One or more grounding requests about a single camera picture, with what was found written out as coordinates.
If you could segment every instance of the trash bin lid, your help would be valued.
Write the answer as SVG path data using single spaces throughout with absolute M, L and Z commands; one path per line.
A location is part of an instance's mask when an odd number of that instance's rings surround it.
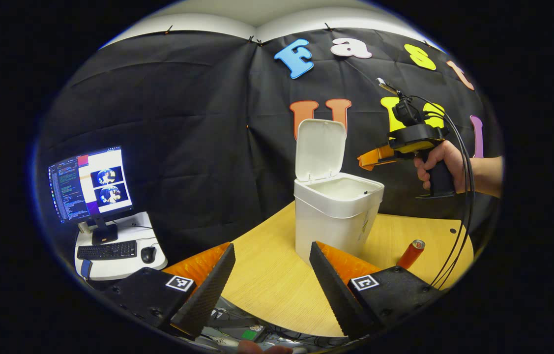
M 299 125 L 294 172 L 299 181 L 332 177 L 340 172 L 347 130 L 339 121 L 305 119 Z

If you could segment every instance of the keyboard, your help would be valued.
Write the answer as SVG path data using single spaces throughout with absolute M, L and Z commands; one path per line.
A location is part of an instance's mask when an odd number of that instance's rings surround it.
M 137 257 L 137 241 L 127 240 L 111 244 L 96 246 L 78 246 L 76 257 L 79 260 L 121 260 L 122 258 Z

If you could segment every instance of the monitor screen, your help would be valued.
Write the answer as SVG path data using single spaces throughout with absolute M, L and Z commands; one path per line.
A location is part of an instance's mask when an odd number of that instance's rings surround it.
M 61 222 L 131 209 L 121 147 L 76 155 L 48 168 L 54 209 Z

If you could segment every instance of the red cylinder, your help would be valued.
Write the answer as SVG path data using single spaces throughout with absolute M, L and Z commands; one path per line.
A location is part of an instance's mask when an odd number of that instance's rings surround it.
M 397 262 L 397 265 L 404 269 L 408 269 L 414 261 L 416 261 L 416 258 L 419 258 L 421 252 L 423 252 L 423 249 L 425 249 L 425 242 L 422 240 L 412 241 L 401 256 L 400 260 Z

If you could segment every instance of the hand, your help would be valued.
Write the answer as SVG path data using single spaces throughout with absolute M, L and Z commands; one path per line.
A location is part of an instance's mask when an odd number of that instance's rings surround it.
M 237 354 L 292 354 L 292 348 L 275 345 L 262 352 L 261 347 L 252 341 L 240 341 Z
M 461 151 L 449 141 L 443 141 L 443 143 L 430 151 L 427 163 L 423 163 L 423 159 L 420 157 L 414 158 L 416 174 L 419 179 L 423 181 L 423 188 L 425 188 L 425 190 L 430 190 L 430 174 L 427 173 L 427 171 L 434 168 L 439 161 L 445 161 L 447 169 L 452 174 L 456 193 L 464 193 L 465 174 L 463 168 L 463 155 Z

